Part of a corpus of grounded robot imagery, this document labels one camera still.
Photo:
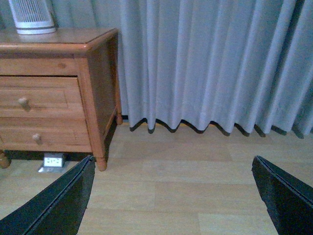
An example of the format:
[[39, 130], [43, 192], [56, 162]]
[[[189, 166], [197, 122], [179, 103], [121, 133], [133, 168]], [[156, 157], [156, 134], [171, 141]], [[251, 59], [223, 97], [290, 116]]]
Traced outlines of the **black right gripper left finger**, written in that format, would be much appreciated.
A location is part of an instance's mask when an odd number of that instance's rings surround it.
[[0, 221], [2, 235], [75, 235], [87, 208], [95, 158], [87, 156]]

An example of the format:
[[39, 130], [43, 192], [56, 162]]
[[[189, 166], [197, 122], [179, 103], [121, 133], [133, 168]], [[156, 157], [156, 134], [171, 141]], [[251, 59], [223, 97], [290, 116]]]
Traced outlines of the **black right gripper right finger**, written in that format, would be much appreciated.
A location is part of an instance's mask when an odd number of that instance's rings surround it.
[[261, 156], [252, 162], [253, 177], [280, 235], [313, 233], [313, 188]]

